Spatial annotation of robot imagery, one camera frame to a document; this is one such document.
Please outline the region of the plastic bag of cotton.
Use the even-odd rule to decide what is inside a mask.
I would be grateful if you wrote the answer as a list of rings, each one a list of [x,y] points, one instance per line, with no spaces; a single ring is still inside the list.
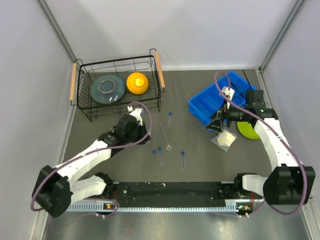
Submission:
[[[211,142],[227,152],[236,139],[237,135],[235,133],[224,129],[223,132],[219,132],[217,136],[212,138]]]

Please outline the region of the glass stirring rod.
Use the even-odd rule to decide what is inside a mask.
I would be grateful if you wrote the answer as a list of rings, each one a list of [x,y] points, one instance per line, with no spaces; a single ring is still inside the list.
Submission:
[[[166,135],[166,131],[165,131],[165,128],[164,128],[162,122],[160,122],[160,126],[161,126],[162,133],[163,133],[163,136],[164,136],[164,139],[165,139],[165,149],[166,149],[167,151],[170,151],[170,150],[172,149],[172,145],[171,145],[170,142],[168,141],[168,138],[167,138],[167,135]]]

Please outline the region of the black wire ring stand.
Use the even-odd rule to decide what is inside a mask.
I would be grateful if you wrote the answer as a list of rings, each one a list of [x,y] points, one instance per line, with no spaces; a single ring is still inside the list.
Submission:
[[[245,98],[247,91],[254,90],[254,86],[250,83],[249,78],[245,70],[240,71],[230,71],[228,73],[230,78],[231,87],[235,92],[241,97]]]

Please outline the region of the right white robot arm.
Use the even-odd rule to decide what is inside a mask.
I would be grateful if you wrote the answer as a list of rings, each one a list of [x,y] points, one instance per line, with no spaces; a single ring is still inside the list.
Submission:
[[[251,192],[262,196],[270,205],[306,204],[309,200],[316,173],[311,166],[304,166],[293,154],[283,135],[278,115],[267,108],[262,90],[247,92],[244,107],[231,103],[234,90],[223,87],[225,100],[214,113],[206,128],[218,135],[213,139],[227,150],[236,137],[227,128],[232,122],[247,123],[259,136],[271,164],[271,174],[262,177],[255,173],[239,173],[234,179],[233,192],[245,198]]]

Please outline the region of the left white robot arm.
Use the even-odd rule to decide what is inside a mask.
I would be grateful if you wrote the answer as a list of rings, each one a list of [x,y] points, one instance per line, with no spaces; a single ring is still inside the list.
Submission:
[[[71,204],[88,197],[100,195],[109,198],[114,187],[105,176],[95,174],[84,180],[81,177],[123,149],[146,144],[150,140],[150,131],[143,121],[141,108],[123,115],[116,126],[100,135],[74,158],[55,167],[43,167],[38,174],[31,202],[57,218]]]

